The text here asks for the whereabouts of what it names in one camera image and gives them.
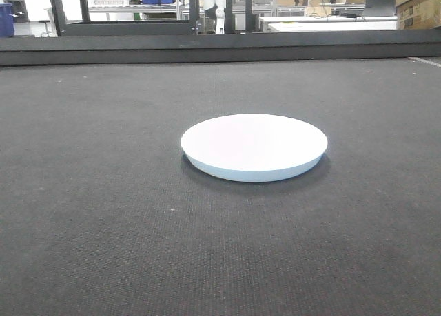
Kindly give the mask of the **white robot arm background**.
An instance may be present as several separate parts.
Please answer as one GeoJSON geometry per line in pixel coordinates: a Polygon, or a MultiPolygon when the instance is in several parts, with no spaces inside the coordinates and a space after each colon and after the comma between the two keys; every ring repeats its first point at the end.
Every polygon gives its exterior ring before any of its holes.
{"type": "Polygon", "coordinates": [[[203,0],[203,8],[205,14],[215,23],[215,34],[224,34],[226,0],[203,0]]]}

